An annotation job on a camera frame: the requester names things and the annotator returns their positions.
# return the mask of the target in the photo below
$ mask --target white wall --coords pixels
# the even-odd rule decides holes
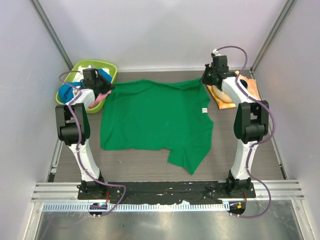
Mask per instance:
[[[0,238],[20,239],[36,182],[43,182],[57,140],[54,96],[67,71],[32,5],[0,7]]]
[[[298,179],[319,235],[320,2],[298,0],[257,68],[285,170]]]
[[[214,48],[238,45],[250,67],[285,0],[41,0],[73,64],[120,70],[200,68]],[[238,50],[224,50],[242,67]]]

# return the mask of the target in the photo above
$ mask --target green laundry basket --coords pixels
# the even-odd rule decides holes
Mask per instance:
[[[91,65],[93,68],[95,69],[109,69],[110,71],[110,75],[112,77],[111,83],[114,83],[116,81],[116,77],[117,77],[117,67],[111,63],[107,63],[104,61],[97,61],[97,60],[91,60],[91,59],[85,59],[82,60],[80,62],[78,62],[74,67],[73,67],[73,71],[77,71],[79,67],[88,67],[89,65]],[[70,72],[66,78],[65,81],[66,82],[72,82],[75,78],[76,72]],[[56,93],[55,95],[55,100],[58,104],[64,104],[60,101],[59,95],[58,93]],[[106,99],[103,99],[101,102],[98,103],[97,106],[87,109],[86,113],[87,114],[96,114],[97,112],[99,112],[102,107],[105,104]]]

